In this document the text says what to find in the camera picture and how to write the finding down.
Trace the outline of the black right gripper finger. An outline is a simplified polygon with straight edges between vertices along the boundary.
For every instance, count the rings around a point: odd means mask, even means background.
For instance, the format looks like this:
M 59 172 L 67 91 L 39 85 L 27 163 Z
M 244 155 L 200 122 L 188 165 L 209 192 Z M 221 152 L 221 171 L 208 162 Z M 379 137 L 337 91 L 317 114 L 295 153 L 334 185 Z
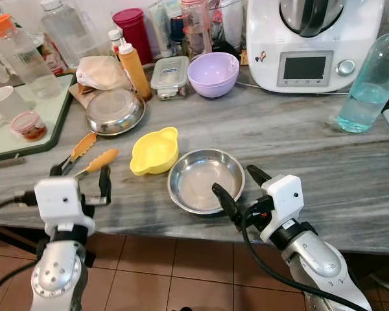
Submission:
M 253 178 L 257 186 L 264 187 L 267 181 L 270 181 L 272 177 L 266 172 L 263 172 L 262 169 L 258 168 L 253 164 L 246 166 L 246 170 L 249 172 L 249 175 Z
M 240 226 L 241 213 L 236 206 L 236 201 L 233 199 L 233 196 L 218 183 L 212 184 L 211 190 L 218 199 L 220 207 L 230 219 L 230 222 L 235 226 Z

